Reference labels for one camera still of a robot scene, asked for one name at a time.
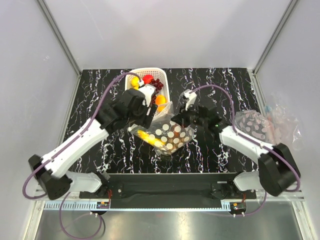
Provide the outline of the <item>purple red grape bunch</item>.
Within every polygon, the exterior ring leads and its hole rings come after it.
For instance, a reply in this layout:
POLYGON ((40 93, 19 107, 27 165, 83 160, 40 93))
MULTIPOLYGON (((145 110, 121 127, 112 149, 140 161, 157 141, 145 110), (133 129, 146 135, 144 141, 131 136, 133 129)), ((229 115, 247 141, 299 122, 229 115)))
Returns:
POLYGON ((151 102, 153 104, 155 104, 156 103, 156 98, 157 98, 157 96, 159 96, 161 94, 161 90, 162 90, 164 85, 159 79, 156 79, 156 80, 152 79, 150 84, 153 87, 155 87, 155 93, 152 95, 152 98, 151 98, 151 102))

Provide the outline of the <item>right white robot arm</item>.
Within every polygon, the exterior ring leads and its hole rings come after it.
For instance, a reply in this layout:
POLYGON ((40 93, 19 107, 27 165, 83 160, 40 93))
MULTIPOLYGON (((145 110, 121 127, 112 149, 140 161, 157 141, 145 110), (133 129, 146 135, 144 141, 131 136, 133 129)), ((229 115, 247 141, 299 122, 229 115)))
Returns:
POLYGON ((277 197, 300 181, 301 174, 285 144, 272 145, 234 129, 218 115, 215 107, 181 107, 171 121, 182 128, 189 125, 201 127, 216 142, 235 149, 257 164, 257 171, 241 172, 227 185, 228 195, 232 198, 239 198, 248 190, 264 190, 277 197))

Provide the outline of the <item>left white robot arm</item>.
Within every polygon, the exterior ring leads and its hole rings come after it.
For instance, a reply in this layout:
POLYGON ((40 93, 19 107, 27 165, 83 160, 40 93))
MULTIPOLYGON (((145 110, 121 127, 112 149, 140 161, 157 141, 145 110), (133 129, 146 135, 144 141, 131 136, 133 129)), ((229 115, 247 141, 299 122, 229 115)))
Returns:
POLYGON ((148 128, 157 111, 152 103, 155 88, 147 84, 125 90, 113 101, 101 99, 93 116, 70 138, 51 152, 33 155, 28 162, 44 196, 57 200, 67 193, 86 192, 97 198, 108 193, 108 177, 98 172, 77 173, 69 168, 97 143, 127 125, 148 128))

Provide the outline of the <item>yellow banana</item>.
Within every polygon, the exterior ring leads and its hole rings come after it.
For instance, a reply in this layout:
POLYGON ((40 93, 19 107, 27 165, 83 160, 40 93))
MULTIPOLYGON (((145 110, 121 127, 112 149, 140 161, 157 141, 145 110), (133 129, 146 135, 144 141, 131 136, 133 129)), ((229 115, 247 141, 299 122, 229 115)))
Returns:
POLYGON ((151 146, 160 148, 163 147, 165 144, 160 139, 156 138, 153 134, 148 134, 143 130, 138 130, 137 135, 146 143, 150 144, 151 146))

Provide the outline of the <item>clear dotted zip bag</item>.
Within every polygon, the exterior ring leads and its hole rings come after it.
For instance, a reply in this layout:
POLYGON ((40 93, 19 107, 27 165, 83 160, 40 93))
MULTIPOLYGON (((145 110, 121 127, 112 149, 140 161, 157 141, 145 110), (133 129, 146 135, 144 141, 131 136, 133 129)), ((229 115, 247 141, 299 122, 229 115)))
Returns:
POLYGON ((195 130, 183 128, 171 118, 174 116, 174 104, 168 102, 159 106, 148 128, 133 124, 128 131, 154 148, 157 155, 170 156, 189 143, 195 130))

